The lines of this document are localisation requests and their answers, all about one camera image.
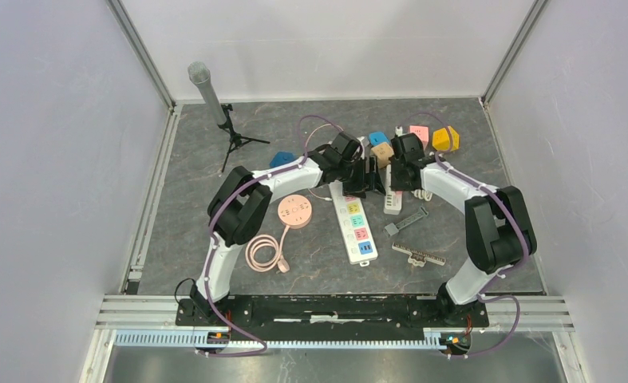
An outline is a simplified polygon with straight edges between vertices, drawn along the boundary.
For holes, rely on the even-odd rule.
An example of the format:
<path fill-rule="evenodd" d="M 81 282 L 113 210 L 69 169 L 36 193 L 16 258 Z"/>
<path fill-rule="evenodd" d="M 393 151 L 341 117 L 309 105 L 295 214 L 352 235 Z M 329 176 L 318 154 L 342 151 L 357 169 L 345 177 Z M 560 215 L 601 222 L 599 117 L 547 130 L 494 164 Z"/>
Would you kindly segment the tan patterned cube socket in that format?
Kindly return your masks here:
<path fill-rule="evenodd" d="M 382 169 L 388 166 L 391 162 L 391 158 L 394 156 L 394 150 L 392 145 L 387 142 L 382 142 L 373 146 L 370 151 L 376 157 L 377 166 Z"/>

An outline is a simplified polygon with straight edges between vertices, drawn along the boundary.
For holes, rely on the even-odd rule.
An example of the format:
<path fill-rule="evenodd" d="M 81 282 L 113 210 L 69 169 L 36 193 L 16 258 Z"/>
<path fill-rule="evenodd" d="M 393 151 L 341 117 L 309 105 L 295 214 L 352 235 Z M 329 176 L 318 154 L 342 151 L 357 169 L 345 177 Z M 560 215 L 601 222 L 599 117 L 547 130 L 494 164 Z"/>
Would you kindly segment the pink cube socket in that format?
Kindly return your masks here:
<path fill-rule="evenodd" d="M 423 148 L 427 148 L 429 146 L 430 131 L 428 126 L 410 125 L 409 132 L 417 136 L 417 138 L 421 141 Z"/>

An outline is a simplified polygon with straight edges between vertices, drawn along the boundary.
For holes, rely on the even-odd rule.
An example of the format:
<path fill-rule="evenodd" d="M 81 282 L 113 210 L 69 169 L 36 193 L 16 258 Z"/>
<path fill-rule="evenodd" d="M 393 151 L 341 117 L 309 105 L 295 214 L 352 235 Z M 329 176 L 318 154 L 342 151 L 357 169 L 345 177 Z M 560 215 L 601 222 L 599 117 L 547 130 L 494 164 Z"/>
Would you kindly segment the light blue plug adapter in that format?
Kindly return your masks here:
<path fill-rule="evenodd" d="M 389 144 L 389 138 L 383 132 L 371 132 L 368 135 L 369 142 L 372 146 L 378 146 L 380 144 Z"/>

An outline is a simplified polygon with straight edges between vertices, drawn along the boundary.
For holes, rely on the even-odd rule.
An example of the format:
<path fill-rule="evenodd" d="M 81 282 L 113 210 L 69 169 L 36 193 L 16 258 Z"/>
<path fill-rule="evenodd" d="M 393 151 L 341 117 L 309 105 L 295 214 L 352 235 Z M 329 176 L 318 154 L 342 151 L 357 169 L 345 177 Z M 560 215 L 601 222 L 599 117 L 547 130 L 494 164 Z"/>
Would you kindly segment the yellow cube socket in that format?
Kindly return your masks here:
<path fill-rule="evenodd" d="M 436 151 L 456 151 L 460 147 L 460 135 L 452 126 L 443 127 L 432 134 L 431 144 Z"/>

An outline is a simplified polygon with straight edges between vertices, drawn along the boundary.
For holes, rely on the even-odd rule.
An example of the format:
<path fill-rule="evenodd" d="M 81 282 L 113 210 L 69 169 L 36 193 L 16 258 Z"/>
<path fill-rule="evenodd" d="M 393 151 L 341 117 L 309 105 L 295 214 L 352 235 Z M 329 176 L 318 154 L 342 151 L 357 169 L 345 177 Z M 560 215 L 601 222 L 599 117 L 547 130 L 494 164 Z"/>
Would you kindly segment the dark blue cube socket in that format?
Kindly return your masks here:
<path fill-rule="evenodd" d="M 297 160 L 297 157 L 291 152 L 277 152 L 269 163 L 270 168 L 277 168 Z"/>

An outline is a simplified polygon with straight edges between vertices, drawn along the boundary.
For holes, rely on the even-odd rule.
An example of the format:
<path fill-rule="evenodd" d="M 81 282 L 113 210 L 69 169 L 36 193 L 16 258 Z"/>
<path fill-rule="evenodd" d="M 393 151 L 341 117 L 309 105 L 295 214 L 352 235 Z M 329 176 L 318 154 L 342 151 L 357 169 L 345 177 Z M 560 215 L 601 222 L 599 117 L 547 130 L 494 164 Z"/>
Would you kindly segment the round pink power socket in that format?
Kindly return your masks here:
<path fill-rule="evenodd" d="M 305 227 L 312 219 L 310 201 L 303 195 L 288 195 L 278 204 L 278 217 L 290 229 Z"/>

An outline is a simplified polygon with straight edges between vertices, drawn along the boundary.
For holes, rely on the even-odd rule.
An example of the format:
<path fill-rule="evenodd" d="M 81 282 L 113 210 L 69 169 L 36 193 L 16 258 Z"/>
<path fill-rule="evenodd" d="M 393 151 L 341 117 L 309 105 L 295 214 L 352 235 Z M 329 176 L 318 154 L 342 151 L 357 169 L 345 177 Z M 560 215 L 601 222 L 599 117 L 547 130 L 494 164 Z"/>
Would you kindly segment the long white power strip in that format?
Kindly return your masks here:
<path fill-rule="evenodd" d="M 341 182 L 328 185 L 349 263 L 367 267 L 378 257 L 361 199 L 343 195 Z"/>

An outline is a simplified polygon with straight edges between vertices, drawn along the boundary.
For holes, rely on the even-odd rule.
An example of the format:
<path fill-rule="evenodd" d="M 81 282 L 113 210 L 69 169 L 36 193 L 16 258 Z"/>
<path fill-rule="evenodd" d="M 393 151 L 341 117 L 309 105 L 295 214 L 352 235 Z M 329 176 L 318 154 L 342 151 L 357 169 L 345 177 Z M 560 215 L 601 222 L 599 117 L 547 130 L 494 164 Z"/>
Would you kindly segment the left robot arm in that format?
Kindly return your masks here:
<path fill-rule="evenodd" d="M 385 194 L 377 158 L 360 154 L 362 148 L 358 139 L 340 132 L 332 143 L 282 166 L 254 172 L 238 166 L 230 171 L 207 209 L 210 244 L 202 274 L 190 292 L 199 319 L 211 326 L 224 319 L 222 299 L 229 293 L 238 254 L 257 235 L 274 200 L 333 182 L 342 184 L 344 196 Z"/>

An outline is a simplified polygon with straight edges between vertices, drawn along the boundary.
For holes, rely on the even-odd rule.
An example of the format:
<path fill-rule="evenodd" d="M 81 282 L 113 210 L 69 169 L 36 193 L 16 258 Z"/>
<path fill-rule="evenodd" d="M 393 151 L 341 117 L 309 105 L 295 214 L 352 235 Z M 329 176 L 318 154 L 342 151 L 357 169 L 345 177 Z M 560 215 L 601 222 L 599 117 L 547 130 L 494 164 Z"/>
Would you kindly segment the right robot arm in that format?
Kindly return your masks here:
<path fill-rule="evenodd" d="M 438 319 L 455 326 L 468 316 L 468 305 L 478 300 L 494 278 L 524 264 L 536 252 L 523 193 L 513 186 L 481 183 L 441 156 L 426 155 L 413 133 L 395 136 L 391 145 L 392 189 L 431 192 L 464 215 L 468 259 L 436 296 Z"/>

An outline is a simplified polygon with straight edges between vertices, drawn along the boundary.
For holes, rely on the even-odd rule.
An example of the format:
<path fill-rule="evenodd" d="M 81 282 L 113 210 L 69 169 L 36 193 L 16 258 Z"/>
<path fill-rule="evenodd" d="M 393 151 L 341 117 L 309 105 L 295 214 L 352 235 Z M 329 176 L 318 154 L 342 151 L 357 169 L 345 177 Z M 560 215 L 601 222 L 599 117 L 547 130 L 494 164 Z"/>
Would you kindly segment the small white power strip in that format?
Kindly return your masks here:
<path fill-rule="evenodd" d="M 392 166 L 385 167 L 385 198 L 383 212 L 386 215 L 399 215 L 402 210 L 402 193 L 392 188 Z"/>

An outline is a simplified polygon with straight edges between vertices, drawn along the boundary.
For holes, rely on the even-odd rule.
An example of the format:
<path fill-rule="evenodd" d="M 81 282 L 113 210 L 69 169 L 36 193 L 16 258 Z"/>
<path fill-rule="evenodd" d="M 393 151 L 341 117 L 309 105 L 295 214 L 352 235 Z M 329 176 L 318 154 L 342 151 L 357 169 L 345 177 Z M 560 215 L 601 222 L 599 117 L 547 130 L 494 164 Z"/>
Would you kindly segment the grey plastic clip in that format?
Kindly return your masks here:
<path fill-rule="evenodd" d="M 397 222 L 397 223 L 390 223 L 388 225 L 386 225 L 384 227 L 384 232 L 389 236 L 395 236 L 396 234 L 398 234 L 401 230 L 404 230 L 406 227 L 414 224 L 415 222 L 426 218 L 429 215 L 429 212 L 424 208 L 424 207 L 420 207 L 419 210 L 417 212 L 415 212 L 414 214 L 402 219 L 401 221 Z"/>

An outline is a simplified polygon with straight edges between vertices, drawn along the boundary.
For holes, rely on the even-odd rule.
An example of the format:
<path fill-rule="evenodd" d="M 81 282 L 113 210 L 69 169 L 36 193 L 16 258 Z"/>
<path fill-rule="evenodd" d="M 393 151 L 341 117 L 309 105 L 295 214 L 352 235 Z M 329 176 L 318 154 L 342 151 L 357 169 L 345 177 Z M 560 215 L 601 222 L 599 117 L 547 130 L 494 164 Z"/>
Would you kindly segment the beige comb strip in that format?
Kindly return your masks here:
<path fill-rule="evenodd" d="M 416 267 L 423 267 L 426 263 L 444 266 L 446 263 L 446 260 L 442 257 L 431 255 L 424 251 L 413 249 L 399 243 L 393 243 L 391 247 L 395 251 L 408 255 L 408 263 Z"/>

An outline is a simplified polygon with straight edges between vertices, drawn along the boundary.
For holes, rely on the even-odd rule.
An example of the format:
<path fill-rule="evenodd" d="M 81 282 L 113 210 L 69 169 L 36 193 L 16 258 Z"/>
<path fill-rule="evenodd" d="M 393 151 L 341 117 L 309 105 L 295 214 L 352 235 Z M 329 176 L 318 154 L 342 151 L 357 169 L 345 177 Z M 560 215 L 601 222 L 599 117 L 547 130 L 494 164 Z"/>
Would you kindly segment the grey microphone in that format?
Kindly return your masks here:
<path fill-rule="evenodd" d="M 199 90 L 215 123 L 220 128 L 224 128 L 227 116 L 211 83 L 210 69 L 203 62 L 194 61 L 188 66 L 188 76 L 191 83 Z"/>

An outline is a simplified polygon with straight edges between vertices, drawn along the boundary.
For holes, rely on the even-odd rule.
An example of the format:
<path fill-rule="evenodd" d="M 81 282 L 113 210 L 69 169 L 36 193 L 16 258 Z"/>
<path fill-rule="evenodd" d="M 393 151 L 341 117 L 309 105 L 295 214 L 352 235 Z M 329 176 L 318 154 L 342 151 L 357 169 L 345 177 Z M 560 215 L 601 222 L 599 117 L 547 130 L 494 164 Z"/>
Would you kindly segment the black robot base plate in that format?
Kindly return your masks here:
<path fill-rule="evenodd" d="M 445 309 L 432 295 L 230 295 L 216 303 L 180 300 L 176 325 L 218 326 L 233 341 L 408 341 L 422 331 L 486 328 L 487 308 L 472 302 Z"/>

